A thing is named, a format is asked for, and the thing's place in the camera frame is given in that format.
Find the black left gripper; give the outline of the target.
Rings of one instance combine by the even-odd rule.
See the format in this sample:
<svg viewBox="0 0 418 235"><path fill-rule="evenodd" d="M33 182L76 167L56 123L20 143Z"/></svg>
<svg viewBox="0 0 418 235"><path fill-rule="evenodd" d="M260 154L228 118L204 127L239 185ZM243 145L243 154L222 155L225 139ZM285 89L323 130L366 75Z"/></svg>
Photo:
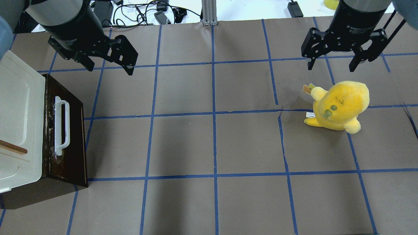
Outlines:
<svg viewBox="0 0 418 235"><path fill-rule="evenodd" d="M39 24L51 34L48 44L64 60L93 71L92 55L116 63L133 75L138 52L126 36L106 36L89 3L39 3Z"/></svg>

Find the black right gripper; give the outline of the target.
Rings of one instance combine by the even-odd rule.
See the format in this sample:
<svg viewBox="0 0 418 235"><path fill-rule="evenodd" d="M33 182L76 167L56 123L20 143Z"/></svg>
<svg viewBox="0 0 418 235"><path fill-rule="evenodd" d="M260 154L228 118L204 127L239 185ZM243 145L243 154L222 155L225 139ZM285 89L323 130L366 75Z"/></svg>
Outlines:
<svg viewBox="0 0 418 235"><path fill-rule="evenodd" d="M329 52L353 51L350 72L361 62L375 60L388 45L385 29L376 29L388 6L388 0L341 0L328 30L310 28L301 45L308 70L312 70L317 58ZM369 40L370 46L363 49Z"/></svg>

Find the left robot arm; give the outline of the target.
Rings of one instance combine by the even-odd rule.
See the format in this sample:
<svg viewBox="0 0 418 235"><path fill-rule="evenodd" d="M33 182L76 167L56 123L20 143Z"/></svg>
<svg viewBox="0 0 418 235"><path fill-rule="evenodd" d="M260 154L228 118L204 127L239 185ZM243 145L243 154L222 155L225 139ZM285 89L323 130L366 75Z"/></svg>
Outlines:
<svg viewBox="0 0 418 235"><path fill-rule="evenodd" d="M21 13L27 12L48 33L49 45L65 60L74 60L88 71L100 57L134 73L138 52L124 35L109 38L90 8L89 0L2 0L1 56L12 46Z"/></svg>

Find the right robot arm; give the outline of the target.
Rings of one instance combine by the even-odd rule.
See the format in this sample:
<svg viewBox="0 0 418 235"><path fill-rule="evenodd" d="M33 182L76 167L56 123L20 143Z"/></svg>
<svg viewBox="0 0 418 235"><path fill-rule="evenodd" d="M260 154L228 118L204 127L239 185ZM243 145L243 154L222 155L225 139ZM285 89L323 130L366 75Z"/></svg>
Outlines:
<svg viewBox="0 0 418 235"><path fill-rule="evenodd" d="M376 29L389 5L403 20L388 36L385 28ZM372 62L383 52L394 36L405 24L417 29L416 0L341 0L336 7L333 20L326 31L310 28L301 45L301 55L306 58L308 70L315 60L329 52L353 52L349 71L354 72L364 62Z"/></svg>

